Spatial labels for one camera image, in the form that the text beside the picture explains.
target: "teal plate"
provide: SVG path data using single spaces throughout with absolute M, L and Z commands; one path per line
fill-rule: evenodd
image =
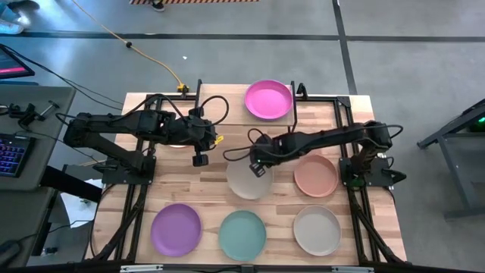
M 266 244 L 264 222 L 250 211 L 233 212 L 222 221 L 219 244 L 229 258 L 241 262 L 252 261 Z

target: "gray plate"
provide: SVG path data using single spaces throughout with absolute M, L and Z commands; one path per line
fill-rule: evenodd
M 325 256 L 340 244 L 342 231 L 336 216 L 323 206 L 308 206 L 295 217 L 293 233 L 304 251 Z

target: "plate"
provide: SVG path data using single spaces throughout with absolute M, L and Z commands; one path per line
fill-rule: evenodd
M 298 213 L 293 222 L 296 242 L 314 256 L 326 256 L 340 244 L 342 231 L 336 216 L 323 206 L 309 206 Z
M 155 216 L 150 236 L 160 254 L 186 255 L 196 248 L 202 236 L 199 214 L 184 204 L 166 206 Z
M 237 162 L 229 162 L 226 170 L 229 188 L 243 199 L 259 199 L 270 192 L 273 183 L 273 169 L 265 168 L 266 173 L 261 177 L 251 171 L 251 159 L 246 157 Z
M 252 261 L 266 244 L 264 222 L 254 212 L 233 212 L 222 221 L 219 244 L 229 258 L 241 262 Z
M 244 103 L 254 116 L 264 120 L 276 120 L 293 107 L 293 95 L 279 81 L 259 80 L 246 90 Z
M 328 196 L 338 184 L 335 166 L 322 155 L 300 158 L 293 174 L 298 188 L 311 197 Z

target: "concrete floor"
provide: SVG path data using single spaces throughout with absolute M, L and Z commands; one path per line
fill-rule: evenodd
M 149 6 L 129 6 L 128 0 L 79 3 L 121 33 L 338 34 L 331 0 L 171 5 L 163 14 Z M 68 0 L 37 4 L 23 8 L 31 31 L 102 31 Z M 340 0 L 340 6 L 347 35 L 485 36 L 485 2 L 478 0 Z M 173 92 L 176 86 L 167 71 L 114 39 L 0 40 L 118 101 L 127 92 Z M 199 78 L 206 83 L 273 78 L 303 82 L 310 93 L 349 94 L 343 65 L 346 52 L 339 41 L 141 39 L 133 43 L 171 66 L 190 86 L 196 86 Z M 348 42 L 348 47 L 358 94 L 371 96 L 377 120 L 405 127 L 388 154 L 396 158 L 394 168 L 408 175 L 395 189 L 408 260 L 485 271 L 485 217 L 444 220 L 444 211 L 461 208 L 455 186 L 439 148 L 421 151 L 415 145 L 483 99 L 485 42 Z M 52 75 L 36 72 L 26 80 L 63 85 Z M 70 113 L 79 111 L 116 112 L 77 94 Z M 86 161 L 57 145 L 51 164 Z

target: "rgb keyboard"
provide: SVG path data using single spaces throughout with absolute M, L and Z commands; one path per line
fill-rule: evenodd
M 0 176 L 19 177 L 35 138 L 0 133 Z

